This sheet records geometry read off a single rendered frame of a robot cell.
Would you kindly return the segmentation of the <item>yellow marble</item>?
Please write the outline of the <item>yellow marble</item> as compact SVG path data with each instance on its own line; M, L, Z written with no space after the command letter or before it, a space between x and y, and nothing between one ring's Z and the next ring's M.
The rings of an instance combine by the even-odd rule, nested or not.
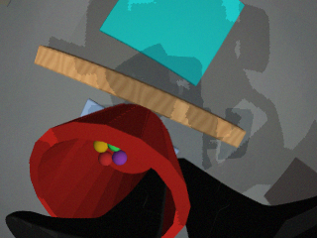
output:
M107 143L104 142L94 142L95 151L98 152L106 152L107 151Z

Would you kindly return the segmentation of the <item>green marble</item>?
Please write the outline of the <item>green marble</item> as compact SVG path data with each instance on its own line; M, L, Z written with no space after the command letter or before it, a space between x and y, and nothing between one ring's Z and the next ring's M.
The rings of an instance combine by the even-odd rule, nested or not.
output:
M108 150L112 152L118 152L120 148L116 148L115 146L111 146L111 144L107 144Z

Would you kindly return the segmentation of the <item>purple marble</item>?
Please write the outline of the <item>purple marble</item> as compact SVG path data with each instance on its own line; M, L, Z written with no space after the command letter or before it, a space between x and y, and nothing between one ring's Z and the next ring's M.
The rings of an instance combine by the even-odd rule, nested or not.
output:
M126 152L122 150L114 152L114 155L112 155L112 162L114 162L116 166L123 166L123 164L127 162Z

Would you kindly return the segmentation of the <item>red marble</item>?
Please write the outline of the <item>red marble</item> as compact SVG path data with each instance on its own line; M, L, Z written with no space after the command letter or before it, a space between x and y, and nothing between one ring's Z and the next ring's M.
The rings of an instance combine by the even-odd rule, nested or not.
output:
M110 166L112 163L112 155L110 152L100 152L98 155L99 163L102 164L102 166Z

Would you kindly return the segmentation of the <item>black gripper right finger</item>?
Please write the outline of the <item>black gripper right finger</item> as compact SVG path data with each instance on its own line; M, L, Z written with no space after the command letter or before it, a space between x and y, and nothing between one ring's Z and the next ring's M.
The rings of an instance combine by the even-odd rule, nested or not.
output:
M189 238L293 238L317 225L317 195L266 206L250 199L186 159L178 159L190 198Z

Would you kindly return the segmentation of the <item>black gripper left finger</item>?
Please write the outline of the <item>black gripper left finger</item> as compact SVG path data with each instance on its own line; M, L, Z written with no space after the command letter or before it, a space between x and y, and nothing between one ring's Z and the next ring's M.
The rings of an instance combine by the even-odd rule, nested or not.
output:
M135 189L96 218L58 218L13 211L5 217L15 238L161 238L166 183L151 168Z

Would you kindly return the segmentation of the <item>red cup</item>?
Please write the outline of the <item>red cup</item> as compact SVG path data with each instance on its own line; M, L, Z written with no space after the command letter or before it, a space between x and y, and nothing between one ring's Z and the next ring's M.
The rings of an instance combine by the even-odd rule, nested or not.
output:
M102 166L94 142L126 152L123 166ZM161 238L185 225L190 198L167 130L139 104L116 104L47 130L29 159L31 180L52 217L96 218L118 205L151 168L166 183Z

